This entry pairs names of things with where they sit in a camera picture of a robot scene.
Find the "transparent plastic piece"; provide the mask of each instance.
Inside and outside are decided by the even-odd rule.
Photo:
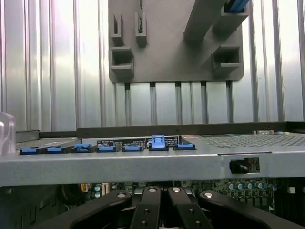
[[[15,117],[0,112],[0,155],[16,154]]]

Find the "ventilation grille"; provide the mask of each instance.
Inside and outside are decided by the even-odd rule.
[[[305,137],[289,135],[255,135],[233,137],[206,137],[203,141],[217,148],[259,146],[305,146]]]

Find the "corrugated metal wall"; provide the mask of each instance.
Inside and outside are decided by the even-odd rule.
[[[0,107],[18,130],[303,120],[304,5],[253,0],[238,82],[125,85],[108,77],[108,0],[0,0]]]

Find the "blue tab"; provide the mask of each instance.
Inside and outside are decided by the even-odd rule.
[[[99,150],[101,150],[101,151],[111,151],[111,150],[115,150],[115,146],[99,147]]]
[[[92,145],[89,143],[77,143],[74,145],[74,147],[84,147],[84,148],[91,148]]]
[[[243,0],[236,0],[233,5],[231,6],[231,8],[229,9],[230,13],[236,13],[237,8],[239,7],[239,5],[242,3]]]
[[[61,147],[50,147],[50,148],[47,148],[47,151],[48,152],[58,152],[58,151],[62,151],[62,148]]]
[[[193,148],[193,144],[178,144],[178,148]]]
[[[125,146],[125,150],[133,151],[133,150],[140,150],[139,146]]]
[[[243,8],[246,7],[247,3],[249,2],[249,0],[243,0],[242,3],[240,3],[240,5],[237,7],[236,9],[236,13],[240,13],[243,11]]]
[[[22,152],[28,153],[28,152],[37,152],[38,148],[26,148],[22,149]]]
[[[165,148],[164,135],[152,135],[152,148],[154,149]]]

